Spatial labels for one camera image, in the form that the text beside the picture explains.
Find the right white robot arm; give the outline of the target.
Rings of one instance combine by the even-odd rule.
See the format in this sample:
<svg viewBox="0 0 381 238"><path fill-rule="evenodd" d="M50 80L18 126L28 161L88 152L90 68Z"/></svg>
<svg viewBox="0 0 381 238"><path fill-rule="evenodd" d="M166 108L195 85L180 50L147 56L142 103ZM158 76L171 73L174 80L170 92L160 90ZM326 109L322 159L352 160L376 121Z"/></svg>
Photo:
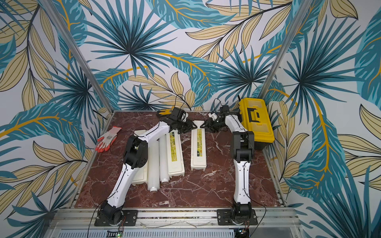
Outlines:
<svg viewBox="0 0 381 238"><path fill-rule="evenodd" d="M217 133L228 128L232 133L230 153L235 167L235 192L228 218L232 223L241 224L251 219L252 205L249 196L249 170L255 157L255 135L239 121L238 114L228 106L221 106L219 113L210 113L201 128Z"/></svg>

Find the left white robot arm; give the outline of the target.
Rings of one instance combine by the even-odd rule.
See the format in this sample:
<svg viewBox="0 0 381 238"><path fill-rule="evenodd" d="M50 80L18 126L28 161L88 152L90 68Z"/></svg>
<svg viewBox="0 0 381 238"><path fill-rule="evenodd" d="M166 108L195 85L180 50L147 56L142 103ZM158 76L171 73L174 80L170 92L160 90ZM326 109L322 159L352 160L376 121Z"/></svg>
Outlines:
<svg viewBox="0 0 381 238"><path fill-rule="evenodd" d="M105 218L111 224L117 224L122 219L128 190L137 172L147 163L148 150L153 143L174 130L181 134L195 128L189 114L177 107L168 115L158 113L158 116L159 122L153 128L141 135L133 134L127 139L122 170L111 194L100 205L97 213L99 218Z"/></svg>

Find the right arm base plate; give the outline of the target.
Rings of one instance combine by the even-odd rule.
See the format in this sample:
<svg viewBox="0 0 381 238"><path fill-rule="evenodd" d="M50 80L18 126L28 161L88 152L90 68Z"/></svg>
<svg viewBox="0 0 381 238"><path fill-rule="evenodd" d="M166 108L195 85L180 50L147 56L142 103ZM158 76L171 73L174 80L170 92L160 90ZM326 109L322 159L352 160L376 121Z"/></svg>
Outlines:
<svg viewBox="0 0 381 238"><path fill-rule="evenodd" d="M254 209L252 209L249 215L248 211L239 213L233 211L233 209L218 209L217 210L217 222L219 226L243 226L243 225L257 225L258 219Z"/></svg>

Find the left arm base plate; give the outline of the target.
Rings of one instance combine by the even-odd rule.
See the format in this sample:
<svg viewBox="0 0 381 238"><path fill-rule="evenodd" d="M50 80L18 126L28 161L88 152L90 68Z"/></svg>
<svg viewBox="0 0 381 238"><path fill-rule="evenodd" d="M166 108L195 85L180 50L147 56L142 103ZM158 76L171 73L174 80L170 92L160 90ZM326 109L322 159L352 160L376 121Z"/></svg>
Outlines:
<svg viewBox="0 0 381 238"><path fill-rule="evenodd" d="M111 214L103 209L98 211L95 227L133 227L136 225L138 210L119 210Z"/></svg>

